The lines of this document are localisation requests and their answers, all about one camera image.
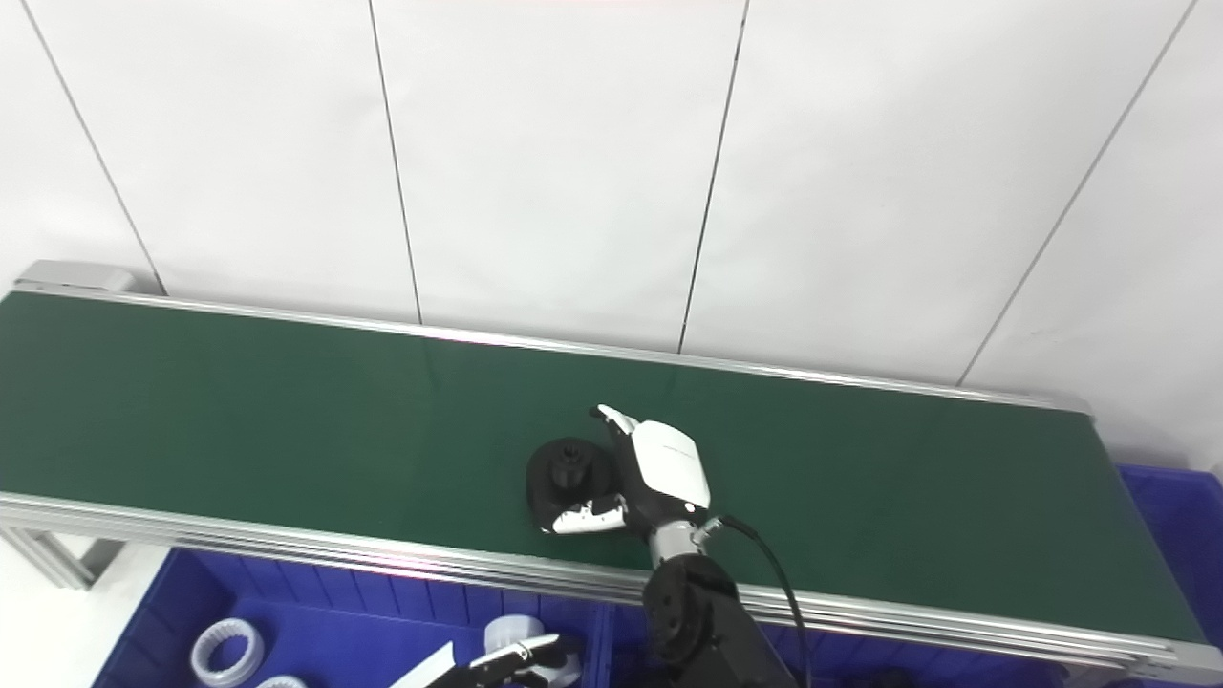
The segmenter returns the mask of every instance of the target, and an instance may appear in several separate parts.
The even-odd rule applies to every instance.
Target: blue plastic bin
[[[1120,473],[1206,637],[1223,644],[1223,486],[1205,473]],[[268,643],[263,667],[245,687],[276,673],[311,688],[389,687],[446,642],[459,661],[483,654],[483,627],[503,613],[538,616],[549,631],[583,638],[582,688],[630,688],[649,666],[640,607],[175,550],[94,686],[198,686],[187,664],[192,643],[213,622],[237,616]],[[797,670],[796,632],[764,632]],[[1018,657],[818,632],[808,648],[819,688],[852,687],[889,667],[906,670],[922,688],[1062,686],[1060,667]]]
[[[191,646],[234,616],[267,645],[243,687],[291,673],[309,688],[388,688],[448,642],[460,662],[483,655],[484,624],[503,613],[527,613],[549,632],[585,639],[581,686],[605,686],[607,605],[187,550],[166,558],[94,686],[201,686]],[[223,650],[240,653],[240,643]]]

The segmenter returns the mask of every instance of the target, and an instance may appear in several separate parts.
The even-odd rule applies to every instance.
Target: white plastic part
[[[499,616],[484,627],[484,653],[495,653],[536,635],[543,635],[543,622],[538,618],[527,615]]]
[[[454,666],[455,644],[446,643],[426,657],[424,661],[412,667],[412,671],[405,673],[395,683],[391,683],[390,688],[424,688],[438,678],[442,678],[442,675],[454,668]]]
[[[544,635],[543,622],[527,615],[505,615],[494,618],[484,627],[484,651],[505,650],[510,645],[521,644],[520,649],[533,650],[537,645],[556,642],[556,635]],[[565,655],[565,666],[548,668],[534,666],[531,673],[548,682],[548,688],[566,688],[582,676],[582,662],[577,655]]]
[[[232,666],[220,671],[208,668],[208,659],[221,643],[230,638],[245,638],[246,650]],[[225,618],[209,626],[191,648],[191,670],[196,678],[210,688],[234,688],[254,675],[263,664],[263,638],[249,623],[240,618]]]
[[[577,660],[577,655],[565,655],[565,666],[560,668],[537,666],[531,671],[547,679],[548,688],[566,688],[582,677],[582,662]]]
[[[256,688],[308,688],[306,682],[296,676],[289,676],[287,673],[281,673],[280,676],[273,676],[272,678],[264,681],[263,683],[256,686]]]
[[[654,420],[637,425],[630,437],[641,479],[651,490],[709,507],[709,484],[691,437]]]

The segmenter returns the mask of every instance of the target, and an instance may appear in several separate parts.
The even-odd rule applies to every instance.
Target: robotic hand
[[[514,683],[523,688],[567,686],[576,676],[559,677],[567,655],[580,650],[574,640],[549,634],[526,638],[499,650],[455,665],[454,644],[443,645],[391,688],[493,688]]]
[[[527,501],[544,533],[627,529],[649,544],[642,602],[651,650],[676,688],[796,688],[744,610],[734,580],[704,555],[709,486],[696,444],[679,430],[598,406],[614,457],[589,442],[549,442],[531,458]]]

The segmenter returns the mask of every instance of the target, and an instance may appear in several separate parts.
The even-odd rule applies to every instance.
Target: robotic arm
[[[598,406],[614,456],[565,439],[528,466],[527,500],[544,533],[624,528],[649,544],[653,573],[642,602],[651,650],[676,688],[797,688],[739,601],[734,580],[704,555],[709,486],[696,444],[679,430]]]

